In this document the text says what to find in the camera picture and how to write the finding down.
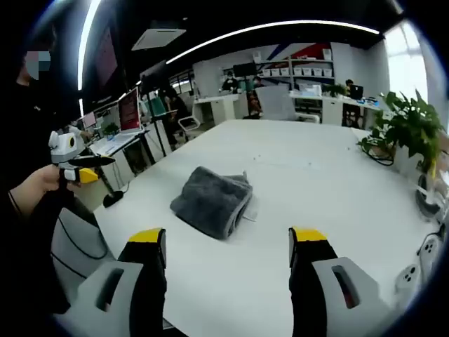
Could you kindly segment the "person's left hand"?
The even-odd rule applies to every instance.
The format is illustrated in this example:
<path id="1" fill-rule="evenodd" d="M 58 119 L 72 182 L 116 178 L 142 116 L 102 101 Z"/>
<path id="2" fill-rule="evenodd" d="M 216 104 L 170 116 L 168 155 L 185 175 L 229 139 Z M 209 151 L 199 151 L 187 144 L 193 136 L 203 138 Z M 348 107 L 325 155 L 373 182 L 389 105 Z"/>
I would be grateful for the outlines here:
<path id="1" fill-rule="evenodd" d="M 36 170 L 28 180 L 29 191 L 35 202 L 40 201 L 47 192 L 56 191 L 62 184 L 60 169 L 54 164 Z"/>

